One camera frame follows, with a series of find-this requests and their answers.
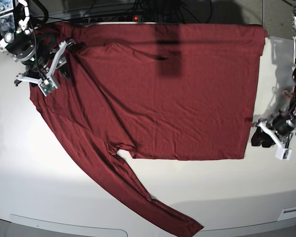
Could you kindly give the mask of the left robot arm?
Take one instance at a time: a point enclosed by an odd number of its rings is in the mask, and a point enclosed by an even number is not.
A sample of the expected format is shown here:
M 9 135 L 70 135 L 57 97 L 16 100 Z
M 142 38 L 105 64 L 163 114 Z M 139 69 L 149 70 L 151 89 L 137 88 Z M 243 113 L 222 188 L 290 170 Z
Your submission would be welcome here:
M 293 63 L 296 66 L 296 6 L 292 9 Z M 251 145 L 269 148 L 278 145 L 287 149 L 293 135 L 296 134 L 296 67 L 292 73 L 293 88 L 284 89 L 282 95 L 289 98 L 289 104 L 284 109 L 278 109 L 266 118 L 260 118 L 254 123 L 256 131 L 251 138 Z

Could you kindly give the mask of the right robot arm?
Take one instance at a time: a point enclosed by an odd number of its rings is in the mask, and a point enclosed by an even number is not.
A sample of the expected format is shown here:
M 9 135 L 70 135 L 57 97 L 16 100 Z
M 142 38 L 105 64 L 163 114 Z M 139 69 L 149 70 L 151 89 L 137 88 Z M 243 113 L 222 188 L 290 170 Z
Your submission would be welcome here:
M 49 82 L 56 71 L 67 73 L 65 50 L 71 42 L 57 42 L 53 33 L 41 32 L 49 13 L 40 1 L 34 4 L 43 12 L 43 19 L 32 15 L 29 0 L 0 0 L 0 52 L 26 68 L 15 84 Z

